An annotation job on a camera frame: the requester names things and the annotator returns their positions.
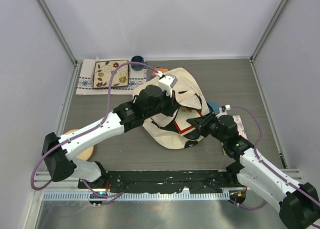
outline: round wooden board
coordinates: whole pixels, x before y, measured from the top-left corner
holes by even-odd
[[[78,131],[78,129],[69,130],[65,134],[74,133],[76,131]],[[88,149],[84,150],[79,155],[77,155],[76,158],[88,161],[93,153],[94,153],[94,146],[90,146]]]

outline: blue mug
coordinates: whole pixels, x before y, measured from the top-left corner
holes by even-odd
[[[131,62],[146,64],[145,59],[140,55],[135,55],[134,57],[132,57]],[[135,64],[131,64],[131,67],[135,71],[141,71],[143,68],[145,68],[143,65],[135,65]]]

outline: black bracket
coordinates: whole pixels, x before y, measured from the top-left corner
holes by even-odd
[[[300,189],[319,201],[317,190],[310,183],[300,184]],[[287,192],[280,202],[279,216],[289,229],[305,229],[320,218],[320,208],[298,190]]]
[[[181,193],[185,187],[191,194],[221,193],[221,188],[243,187],[236,177],[218,170],[108,171],[112,193]],[[79,182],[78,188],[86,186]],[[106,189],[106,185],[94,188]]]
[[[45,136],[42,156],[51,148],[59,144],[59,137],[52,132]],[[45,165],[49,171],[53,182],[60,182],[70,177],[77,167],[73,161],[69,161],[66,157],[66,152],[61,147],[51,152],[45,159]]]
[[[121,119],[120,124],[124,126],[124,132],[142,126],[146,119],[157,114],[173,116],[174,112],[180,107],[173,96],[169,97],[165,91],[155,85],[148,85],[134,99],[120,104],[113,109]]]

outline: floral embroidered cloth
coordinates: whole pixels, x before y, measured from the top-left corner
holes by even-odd
[[[98,62],[104,62],[104,64],[106,64],[107,61],[129,61],[129,59],[125,58],[125,59],[100,59],[98,60]],[[76,87],[76,95],[106,95],[108,94],[108,83],[105,85],[105,87],[103,86],[97,86],[97,88],[94,88],[94,77],[95,77],[95,73],[99,74],[99,73],[104,73],[102,71],[100,72],[96,72],[95,70],[95,66],[96,66],[96,60],[94,59],[84,59],[82,66],[81,66],[81,72],[80,72],[80,76],[78,78],[78,83],[77,83],[77,87]],[[129,67],[129,75],[128,75],[128,80],[123,82],[124,79],[121,79],[121,81],[123,83],[127,83],[127,86],[121,86],[121,87],[112,87],[111,89],[111,94],[114,95],[132,95],[133,90],[139,86],[142,85],[144,83],[147,82],[147,69],[143,69],[140,71],[136,71],[133,70],[131,68],[131,66]]]
[[[128,60],[97,61],[94,66],[93,88],[108,88],[111,76],[115,69]],[[127,87],[129,82],[129,65],[119,68],[112,80],[112,87]]]

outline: gray table surface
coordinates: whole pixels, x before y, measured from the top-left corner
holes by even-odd
[[[248,59],[148,61],[154,67],[185,68],[200,86],[207,101],[250,109],[263,129],[260,152],[276,167],[283,168],[270,128],[258,86]],[[74,95],[64,131],[80,129],[105,115],[106,95]],[[131,95],[111,95],[110,108],[131,100]],[[229,114],[240,115],[248,139],[259,137],[258,128],[246,112],[239,109]],[[223,155],[221,144],[213,137],[198,145],[170,150],[159,145],[143,128],[109,138],[95,146],[90,161],[99,161],[106,170],[207,170],[225,169],[233,162]]]

